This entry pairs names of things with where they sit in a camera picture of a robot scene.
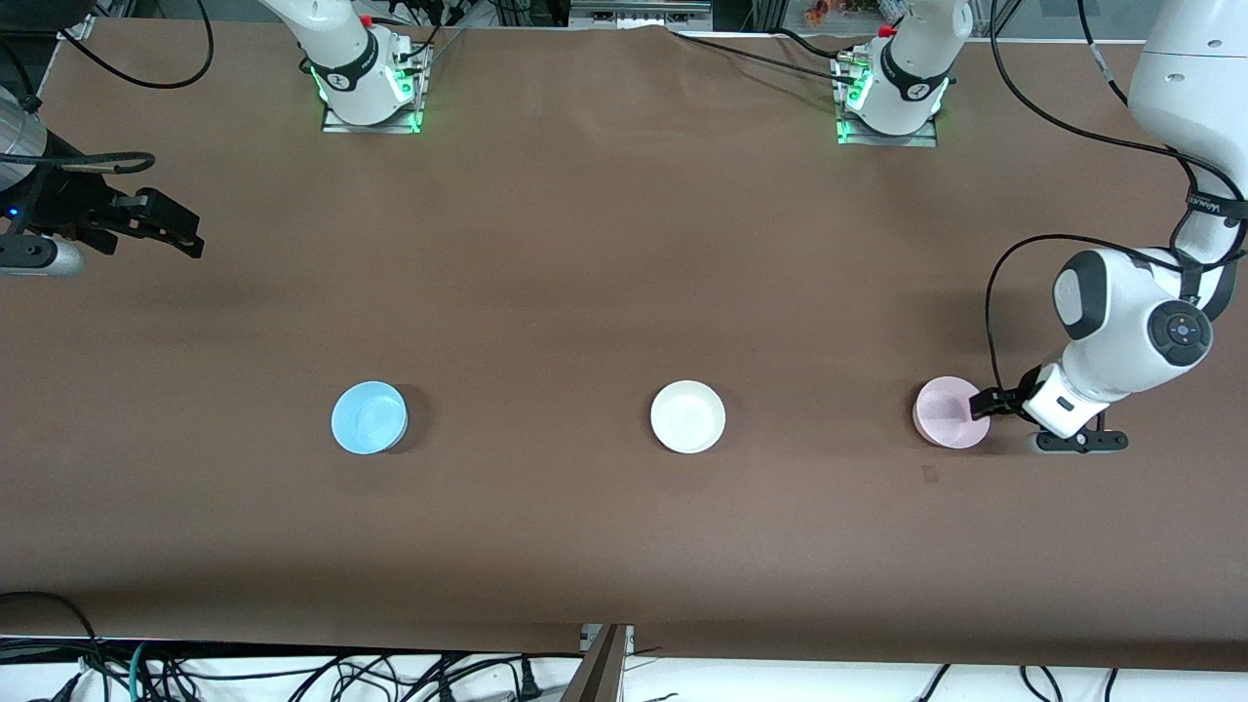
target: round button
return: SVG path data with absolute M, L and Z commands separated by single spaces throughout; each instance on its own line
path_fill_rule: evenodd
M 1166 324 L 1166 334 L 1174 344 L 1191 346 L 1201 339 L 1201 327 L 1187 315 L 1174 315 Z

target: white robotic arm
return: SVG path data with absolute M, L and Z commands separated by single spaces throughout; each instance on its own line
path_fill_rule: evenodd
M 1136 67 L 1129 104 L 1154 137 L 1212 164 L 1232 184 L 1248 184 L 1248 2 L 1168 0 Z M 1015 391 L 1022 411 L 1053 435 L 1078 437 L 1109 403 L 1173 380 L 1208 355 L 1211 322 L 1236 282 L 1234 261 L 1213 265 L 1243 242 L 1248 211 L 1237 202 L 1241 192 L 1204 169 L 1193 171 L 1198 191 L 1189 194 L 1172 250 L 1141 250 L 1139 257 L 1082 251 L 1058 274 L 1053 305 L 1072 341 Z M 991 413 L 983 408 L 977 413 Z
M 975 27 L 970 0 L 914 0 L 895 36 L 872 39 L 867 72 L 846 106 L 887 135 L 914 134 L 940 110 L 948 70 Z
M 351 0 L 260 0 L 295 32 L 321 97 L 344 122 L 373 125 L 417 96 L 412 40 L 366 26 Z

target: cable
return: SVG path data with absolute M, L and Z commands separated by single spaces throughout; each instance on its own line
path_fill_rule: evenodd
M 1109 85 L 1109 90 L 1113 91 L 1113 94 L 1118 97 L 1118 100 L 1123 105 L 1127 105 L 1128 104 L 1127 94 L 1123 92 L 1121 87 L 1118 87 L 1118 81 L 1114 80 L 1113 71 L 1109 70 L 1109 65 L 1104 61 L 1104 56 L 1101 55 L 1101 49 L 1096 45 L 1096 39 L 1092 36 L 1092 27 L 1088 25 L 1088 14 L 1087 14 L 1087 7 L 1085 7 L 1085 0 L 1076 0 L 1076 1 L 1080 9 L 1080 26 L 1083 27 L 1083 39 L 1085 41 L 1088 42 L 1088 49 L 1092 50 L 1092 57 L 1096 59 L 1096 65 L 1097 67 L 1101 69 L 1101 75 L 1104 76 L 1104 81 L 1106 84 Z M 1174 156 L 1174 160 L 1183 169 L 1183 175 L 1187 176 L 1188 192 L 1189 194 L 1196 192 L 1198 189 L 1196 184 L 1196 174 L 1192 172 L 1192 166 L 1187 165 L 1187 161 L 1179 157 L 1178 150 L 1176 150 L 1173 146 L 1167 146 L 1166 150 L 1172 156 Z M 1171 249 L 1173 250 L 1174 249 L 1173 239 L 1171 241 L 1172 241 Z
M 995 27 L 993 22 L 996 22 L 996 17 L 997 17 L 997 0 L 992 0 L 992 4 L 988 6 L 988 22 L 990 22 L 988 26 L 990 27 Z M 1171 157 L 1182 159 L 1188 165 L 1199 166 L 1199 167 L 1209 171 L 1218 180 L 1221 180 L 1223 182 L 1223 185 L 1227 186 L 1227 189 L 1234 195 L 1236 200 L 1243 200 L 1243 192 L 1239 190 L 1239 186 L 1237 186 L 1236 182 L 1233 180 L 1231 180 L 1231 176 L 1228 176 L 1226 172 L 1222 171 L 1222 169 L 1219 169 L 1218 166 L 1216 166 L 1216 165 L 1206 161 L 1204 159 L 1199 159 L 1199 157 L 1196 157 L 1196 156 L 1188 156 L 1187 154 L 1171 152 L 1171 151 L 1167 151 L 1166 149 L 1163 149 L 1161 146 L 1152 146 L 1149 144 L 1139 144 L 1138 141 L 1128 141 L 1126 139 L 1116 139 L 1116 137 L 1112 137 L 1112 136 L 1104 136 L 1102 134 L 1096 134 L 1093 131 L 1088 131 L 1086 129 L 1077 127 L 1075 125 L 1067 124 L 1067 122 L 1065 122 L 1065 121 L 1055 117 L 1053 115 L 1050 115 L 1043 109 L 1041 109 L 1038 105 L 1036 105 L 1035 102 L 1032 102 L 1026 95 L 1023 95 L 1022 91 L 1018 90 L 1018 86 L 1015 85 L 1013 80 L 1010 77 L 1010 72 L 1006 70 L 1005 62 L 1001 60 L 1001 47 L 997 44 L 997 31 L 996 31 L 996 29 L 992 29 L 991 31 L 988 31 L 988 44 L 992 46 L 992 59 L 996 61 L 997 72 L 1001 75 L 1001 80 L 1006 84 L 1006 87 L 1010 89 L 1010 92 L 1013 94 L 1013 96 L 1016 99 L 1018 99 L 1018 101 L 1022 102 L 1023 106 L 1026 106 L 1028 110 L 1031 110 L 1032 112 L 1035 112 L 1037 116 L 1040 116 L 1041 119 L 1043 119 L 1048 124 L 1051 124 L 1053 126 L 1057 126 L 1060 129 L 1063 129 L 1063 130 L 1066 130 L 1066 131 L 1068 131 L 1071 134 L 1082 136 L 1085 139 L 1091 139 L 1093 141 L 1099 141 L 1102 144 L 1111 144 L 1113 146 L 1123 146 L 1126 149 L 1134 149 L 1137 151 L 1146 151 L 1148 154 L 1159 154 L 1162 156 L 1171 156 Z
M 1109 65 L 1104 62 L 1104 56 L 1101 55 L 1101 50 L 1096 45 L 1096 40 L 1092 39 L 1092 27 L 1088 26 L 1088 11 L 1083 6 L 1083 0 L 1075 0 L 1076 5 L 1080 7 L 1080 26 L 1083 27 L 1083 39 L 1088 42 L 1088 49 L 1092 50 L 1092 57 L 1096 59 L 1096 65 L 1101 69 L 1101 75 L 1104 76 L 1104 81 L 1109 84 L 1109 90 L 1122 100 L 1122 104 L 1127 104 L 1127 94 L 1118 87 L 1118 81 L 1113 80 L 1113 72 L 1109 70 Z
M 451 49 L 451 45 L 454 44 L 457 39 L 459 39 L 461 36 L 463 36 L 463 32 L 466 32 L 466 31 L 468 31 L 468 30 L 467 29 L 459 29 L 459 30 L 457 30 L 456 35 L 451 37 L 451 41 L 443 44 L 442 49 L 438 49 L 438 52 L 434 54 L 433 57 L 429 59 L 429 66 L 433 66 L 433 64 L 438 62 L 438 59 L 441 59 L 442 55 L 447 52 L 447 49 Z
M 1109 696 L 1113 695 L 1113 682 L 1118 680 L 1118 668 L 1109 668 L 1109 677 L 1104 681 L 1104 702 L 1111 702 Z
M 1022 683 L 1027 686 L 1027 690 L 1031 691 L 1037 700 L 1041 702 L 1062 702 L 1062 688 L 1057 687 L 1057 678 L 1055 678 L 1053 673 L 1048 672 L 1048 668 L 1045 666 L 1040 666 L 1040 672 L 1045 673 L 1045 677 L 1048 678 L 1048 683 L 1053 686 L 1053 700 L 1045 697 L 1038 690 L 1035 688 L 1035 686 L 1031 685 L 1031 678 L 1027 677 L 1027 666 L 1018 666 L 1018 676 L 1022 677 Z
M 25 95 L 19 99 L 17 104 L 26 112 L 34 114 L 35 110 L 42 104 L 39 96 L 35 95 L 35 84 L 30 80 L 30 74 L 26 71 L 26 65 L 21 62 L 21 56 L 17 55 L 17 50 L 9 44 L 6 39 L 0 36 L 0 49 L 9 55 L 9 61 L 12 64 L 14 70 L 17 71 L 17 80 L 21 81 L 21 90 Z
M 806 51 L 810 51 L 811 54 L 814 54 L 816 56 L 822 56 L 824 59 L 835 59 L 836 57 L 836 52 L 835 51 L 824 51 L 819 46 L 815 46 L 814 44 L 806 41 L 806 39 L 804 36 L 801 36 L 800 34 L 797 34 L 796 31 L 792 31 L 790 29 L 785 29 L 782 26 L 778 26 L 774 30 L 769 31 L 768 34 L 782 34 L 784 36 L 787 36 L 789 39 L 796 41 L 799 46 L 801 46 L 802 49 L 805 49 Z
M 816 76 L 816 77 L 830 80 L 832 82 L 844 82 L 846 85 L 854 82 L 854 79 L 851 79 L 850 76 L 832 75 L 830 72 L 816 71 L 814 69 L 807 69 L 807 67 L 804 67 L 804 66 L 795 66 L 792 64 L 786 64 L 784 61 L 776 61 L 775 59 L 769 59 L 766 56 L 759 56 L 758 54 L 750 54 L 749 51 L 741 51 L 740 49 L 734 49 L 731 46 L 724 46 L 723 44 L 715 44 L 713 41 L 706 41 L 704 39 L 698 39 L 696 36 L 688 36 L 688 35 L 684 35 L 684 34 L 675 34 L 675 32 L 673 32 L 673 36 L 678 36 L 678 37 L 680 37 L 680 39 L 683 39 L 685 41 L 691 41 L 694 44 L 701 44 L 703 46 L 708 46 L 710 49 L 718 49 L 719 51 L 728 51 L 729 54 L 736 54 L 738 56 L 745 56 L 746 59 L 754 59 L 755 61 L 763 61 L 764 64 L 771 64 L 773 66 L 780 66 L 781 69 L 789 69 L 790 71 L 797 71 L 800 74 L 812 75 L 812 76 Z
M 407 61 L 412 56 L 416 56 L 421 51 L 424 51 L 431 44 L 433 44 L 433 37 L 438 36 L 438 30 L 441 30 L 441 29 L 442 29 L 442 25 L 433 25 L 433 31 L 429 32 L 429 36 L 426 37 L 424 42 L 421 44 L 419 46 L 417 46 L 416 49 L 413 49 L 412 51 L 408 51 L 407 54 L 401 54 L 399 57 L 398 57 L 399 61 Z
M 266 673 L 245 673 L 245 675 L 237 675 L 237 676 L 220 676 L 220 675 L 208 675 L 208 673 L 196 673 L 196 672 L 192 672 L 192 671 L 182 670 L 181 675 L 183 677 L 196 678 L 196 680 L 227 680 L 227 681 L 238 681 L 238 680 L 265 680 L 265 678 L 275 678 L 275 677 L 302 676 L 302 675 L 314 673 L 316 671 L 317 671 L 317 668 L 300 668 L 297 671 L 272 671 L 272 672 L 266 672 Z
M 110 74 L 120 77 L 121 80 L 124 80 L 126 82 L 137 85 L 140 87 L 152 87 L 152 89 L 156 89 L 156 90 L 173 90 L 173 89 L 177 89 L 177 87 L 186 87 L 187 85 L 191 85 L 191 84 L 196 82 L 197 80 L 200 80 L 201 77 L 203 77 L 205 74 L 208 72 L 208 67 L 212 66 L 212 57 L 216 54 L 216 40 L 212 36 L 212 21 L 208 20 L 208 10 L 203 6 L 203 0 L 195 0 L 195 4 L 200 6 L 200 15 L 203 17 L 203 31 L 208 36 L 208 51 L 203 56 L 203 65 L 200 66 L 200 70 L 195 71 L 195 75 L 192 75 L 188 79 L 180 80 L 180 81 L 176 81 L 176 82 L 152 82 L 150 80 L 141 80 L 141 79 L 126 75 L 125 72 L 122 72 L 122 71 L 112 67 L 111 65 L 109 65 L 109 62 L 105 61 L 104 59 L 101 59 L 100 56 L 96 56 L 94 51 L 91 51 L 90 49 L 87 49 L 86 46 L 84 46 L 82 42 L 79 41 L 77 39 L 74 39 L 72 36 L 65 34 L 64 31 L 60 32 L 60 36 L 65 41 L 69 41 L 70 44 L 72 44 L 75 49 L 77 49 L 79 51 L 81 51 L 82 55 L 86 56 L 87 59 L 91 59 L 97 66 L 100 66 L 101 69 L 109 71 Z
M 99 637 L 95 635 L 95 628 L 91 627 L 90 620 L 86 618 L 86 615 L 82 613 L 82 610 L 79 610 L 77 605 L 70 602 L 67 598 L 61 597 L 60 595 L 52 592 L 41 592 L 37 590 L 21 590 L 21 591 L 0 593 L 0 605 L 2 605 L 5 601 L 17 601 L 17 600 L 45 600 L 49 602 L 55 602 L 61 607 L 65 607 L 66 610 L 72 612 L 74 617 L 77 618 L 79 625 L 82 626 L 82 631 L 86 632 L 87 642 L 90 643 L 91 652 L 95 655 L 96 661 L 99 661 L 101 666 L 106 665 L 104 653 L 100 651 L 100 641 Z M 104 702 L 110 702 L 110 700 L 112 698 L 111 687 L 112 686 L 109 685 L 109 681 L 106 680 L 104 683 Z
M 937 668 L 936 675 L 932 676 L 932 681 L 927 683 L 927 691 L 924 692 L 922 696 L 920 696 L 919 700 L 916 700 L 915 702 L 931 702 L 932 695 L 936 695 L 936 686 L 940 685 L 940 681 L 945 677 L 945 673 L 947 673 L 948 670 L 952 667 L 953 667 L 952 663 L 945 663 L 943 666 Z
M 142 661 L 144 648 L 147 648 L 146 641 L 135 646 L 135 653 L 130 657 L 130 680 L 126 685 L 130 690 L 130 702 L 139 702 L 139 663 Z
M 114 166 L 111 171 L 117 175 L 146 171 L 156 165 L 156 156 L 147 151 L 112 151 L 109 154 L 85 154 L 82 156 L 21 156 L 17 154 L 0 154 L 0 162 L 21 164 L 24 166 L 92 166 L 124 161 L 139 162 L 130 166 Z
M 1181 162 L 1183 162 L 1183 164 L 1186 164 L 1188 166 L 1188 167 L 1184 167 L 1183 170 L 1184 170 L 1184 172 L 1187 172 L 1187 175 L 1188 175 L 1188 182 L 1192 186 L 1194 186 L 1194 184 L 1196 184 L 1196 176 L 1194 176 L 1194 174 L 1191 172 L 1191 166 L 1199 166 L 1199 167 L 1204 169 L 1206 171 L 1208 171 L 1209 174 L 1212 174 L 1213 176 L 1216 176 L 1218 180 L 1221 180 L 1222 184 L 1226 185 L 1227 189 L 1232 192 L 1232 195 L 1234 196 L 1234 200 L 1241 200 L 1242 201 L 1244 199 L 1243 192 L 1239 190 L 1239 186 L 1236 185 L 1236 182 L 1231 179 L 1231 176 L 1228 176 L 1224 171 L 1222 171 L 1222 169 L 1219 169 L 1218 166 L 1216 166 L 1216 165 L 1206 161 L 1204 159 L 1199 159 L 1199 157 L 1196 157 L 1196 156 L 1189 156 L 1187 154 L 1181 154 L 1181 152 L 1171 149 L 1169 146 L 1166 146 L 1166 147 L 1152 146 L 1152 145 L 1148 145 L 1148 144 L 1139 144 L 1137 141 L 1128 141 L 1128 140 L 1124 140 L 1124 139 L 1116 139 L 1116 137 L 1112 137 L 1112 136 L 1104 136 L 1104 135 L 1101 135 L 1101 134 L 1096 134 L 1093 131 L 1088 131 L 1086 129 L 1081 129 L 1081 127 L 1077 127 L 1075 125 L 1067 124 L 1067 122 L 1065 122 L 1065 121 L 1055 117 L 1053 115 L 1050 115 L 1048 112 L 1046 112 L 1038 105 L 1036 105 L 1035 102 L 1032 102 L 1026 95 L 1023 95 L 1022 91 L 1018 90 L 1018 86 L 1015 85 L 1013 80 L 1010 77 L 1010 72 L 1006 70 L 1005 62 L 1001 60 L 1001 47 L 997 45 L 996 19 L 997 19 L 997 0 L 992 0 L 991 5 L 988 6 L 988 27 L 990 27 L 990 31 L 988 31 L 988 44 L 992 46 L 992 59 L 993 59 L 993 61 L 997 65 L 997 72 L 1001 75 L 1001 80 L 1006 84 L 1006 87 L 1010 89 L 1010 92 L 1012 92 L 1013 96 L 1016 99 L 1018 99 L 1018 101 L 1022 102 L 1023 106 L 1026 106 L 1028 110 L 1031 110 L 1032 112 L 1035 112 L 1036 115 L 1038 115 L 1045 121 L 1047 121 L 1047 122 L 1050 122 L 1050 124 L 1052 124 L 1052 125 L 1055 125 L 1055 126 L 1057 126 L 1060 129 L 1063 129 L 1063 130 L 1066 130 L 1066 131 L 1068 131 L 1071 134 L 1078 135 L 1078 136 L 1083 136 L 1086 139 L 1091 139 L 1093 141 L 1099 141 L 1102 144 L 1111 144 L 1113 146 L 1123 146 L 1126 149 L 1134 149 L 1137 151 L 1146 151 L 1148 154 L 1159 154 L 1162 156 L 1169 156 L 1169 157 L 1173 157 L 1173 159 L 1178 159 Z M 1183 221 L 1186 221 L 1187 220 L 1187 214 L 1184 214 L 1183 217 L 1184 217 Z M 1177 232 L 1178 232 L 1178 229 L 1182 227 L 1183 221 L 1179 222 L 1179 227 L 1176 227 L 1174 234 L 1172 234 L 1172 241 L 1178 236 Z M 1241 249 L 1243 247 L 1246 239 L 1248 239 L 1248 220 L 1241 221 L 1238 224 L 1238 227 L 1239 229 L 1238 229 L 1238 231 L 1236 234 L 1236 239 L 1234 239 L 1233 244 L 1231 245 L 1231 247 L 1228 247 L 1227 252 L 1224 255 L 1222 255 L 1221 259 L 1218 259 L 1217 261 L 1214 261 L 1212 264 L 1202 264 L 1201 265 L 1202 272 L 1217 270 L 1217 269 L 1219 269 L 1222 266 L 1226 266 L 1231 261 L 1234 261 L 1234 260 L 1239 259 L 1243 255 L 1241 252 Z

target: white bowl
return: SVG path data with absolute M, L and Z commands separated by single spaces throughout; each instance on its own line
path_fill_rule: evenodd
M 664 446 L 678 453 L 705 451 L 724 435 L 724 401 L 695 380 L 676 381 L 650 405 L 650 427 Z

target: blue bowl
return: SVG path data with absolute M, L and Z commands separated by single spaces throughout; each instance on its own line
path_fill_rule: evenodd
M 403 438 L 407 405 L 393 386 L 369 380 L 342 393 L 333 406 L 329 428 L 347 451 L 378 453 Z

